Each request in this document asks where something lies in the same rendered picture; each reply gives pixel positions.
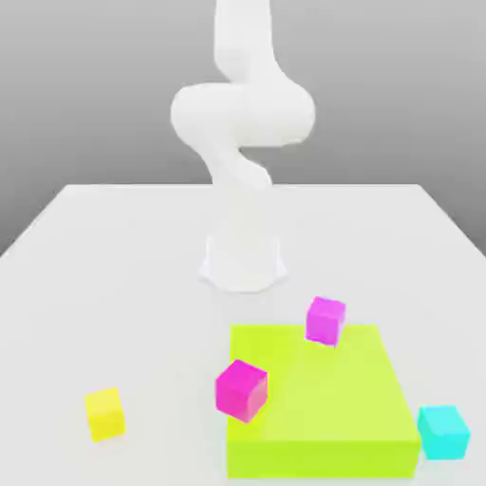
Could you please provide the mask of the large lime green box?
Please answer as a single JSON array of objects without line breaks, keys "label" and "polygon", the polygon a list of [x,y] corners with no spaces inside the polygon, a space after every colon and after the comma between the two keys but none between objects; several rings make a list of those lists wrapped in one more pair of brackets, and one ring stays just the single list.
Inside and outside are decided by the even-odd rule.
[{"label": "large lime green box", "polygon": [[268,373],[249,423],[227,422],[230,478],[411,478],[421,438],[373,325],[336,347],[298,325],[234,325],[230,358]]}]

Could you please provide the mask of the small cyan cube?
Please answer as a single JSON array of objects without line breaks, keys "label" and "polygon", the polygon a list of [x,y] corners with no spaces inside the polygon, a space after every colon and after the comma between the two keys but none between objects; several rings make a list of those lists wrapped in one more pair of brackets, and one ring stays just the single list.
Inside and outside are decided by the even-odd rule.
[{"label": "small cyan cube", "polygon": [[464,458],[471,431],[454,405],[422,406],[418,430],[428,460]]}]

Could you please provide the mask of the small yellow cube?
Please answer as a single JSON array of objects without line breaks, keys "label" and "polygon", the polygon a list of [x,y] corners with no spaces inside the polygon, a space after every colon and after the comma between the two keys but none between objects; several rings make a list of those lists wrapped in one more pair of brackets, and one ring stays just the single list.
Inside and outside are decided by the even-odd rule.
[{"label": "small yellow cube", "polygon": [[87,394],[85,410],[93,441],[111,439],[125,433],[125,417],[116,387]]}]

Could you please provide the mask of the small violet cube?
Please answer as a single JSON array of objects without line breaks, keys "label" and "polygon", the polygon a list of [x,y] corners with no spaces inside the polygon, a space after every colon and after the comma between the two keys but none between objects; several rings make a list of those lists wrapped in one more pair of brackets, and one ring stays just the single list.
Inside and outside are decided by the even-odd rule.
[{"label": "small violet cube", "polygon": [[344,326],[346,305],[316,296],[307,312],[305,338],[326,346],[337,346]]}]

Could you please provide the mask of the small magenta cube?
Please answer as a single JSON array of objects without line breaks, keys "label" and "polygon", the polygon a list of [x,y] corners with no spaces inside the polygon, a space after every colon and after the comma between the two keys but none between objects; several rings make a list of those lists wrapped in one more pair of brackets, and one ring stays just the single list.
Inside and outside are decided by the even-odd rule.
[{"label": "small magenta cube", "polygon": [[234,360],[215,380],[216,408],[249,423],[268,398],[268,373]]}]

